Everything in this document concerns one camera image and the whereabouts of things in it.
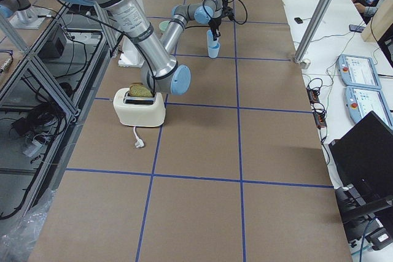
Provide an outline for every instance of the electronic device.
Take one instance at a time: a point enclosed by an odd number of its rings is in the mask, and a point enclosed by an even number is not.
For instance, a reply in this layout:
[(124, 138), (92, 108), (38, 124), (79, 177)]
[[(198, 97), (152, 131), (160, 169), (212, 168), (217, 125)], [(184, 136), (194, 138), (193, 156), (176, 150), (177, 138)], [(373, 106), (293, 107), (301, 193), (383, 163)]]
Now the electronic device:
[(349, 114), (355, 123), (374, 111), (385, 124), (393, 128), (393, 118), (381, 90), (348, 86), (345, 96)]
[(336, 62), (345, 85), (381, 89), (372, 58), (355, 55), (340, 55)]
[(295, 22), (298, 24), (303, 24), (303, 20), (301, 18), (295, 18)]
[[(364, 207), (393, 195), (392, 146), (393, 130), (374, 112), (368, 113), (341, 139), (329, 144), (343, 185), (348, 187), (352, 184), (357, 191), (356, 195), (352, 194), (356, 207)], [(391, 243), (393, 207), (380, 210), (383, 207), (375, 206), (372, 212), (386, 229)], [(381, 248), (387, 239), (383, 238), (386, 237), (383, 234), (379, 236)]]
[(366, 28), (366, 27), (364, 27), (364, 26), (359, 26), (359, 25), (349, 25), (349, 30), (350, 30), (350, 32), (361, 33), (361, 32), (363, 32), (363, 30), (364, 30), (365, 28)]
[(38, 53), (38, 56), (43, 59), (59, 58), (63, 55), (66, 43), (66, 36), (59, 25), (50, 33), (46, 43)]

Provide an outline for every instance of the black monitor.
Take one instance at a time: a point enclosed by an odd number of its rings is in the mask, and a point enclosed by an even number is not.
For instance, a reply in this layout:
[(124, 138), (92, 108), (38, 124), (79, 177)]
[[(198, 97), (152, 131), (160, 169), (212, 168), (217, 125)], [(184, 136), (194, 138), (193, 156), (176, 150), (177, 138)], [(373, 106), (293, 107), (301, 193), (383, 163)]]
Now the black monitor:
[[(393, 195), (393, 130), (374, 112), (329, 147), (343, 184), (353, 184), (365, 202)], [(375, 215), (393, 236), (393, 207)]]

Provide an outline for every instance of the clear plastic wrap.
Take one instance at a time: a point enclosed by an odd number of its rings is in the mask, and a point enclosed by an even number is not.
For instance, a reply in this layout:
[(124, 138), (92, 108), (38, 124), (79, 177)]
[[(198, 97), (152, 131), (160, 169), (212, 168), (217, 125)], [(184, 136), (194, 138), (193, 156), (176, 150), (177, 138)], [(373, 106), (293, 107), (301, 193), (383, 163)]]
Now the clear plastic wrap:
[(0, 237), (1, 262), (28, 260), (52, 204), (55, 191), (46, 190), (39, 202), (19, 220), (6, 235)]

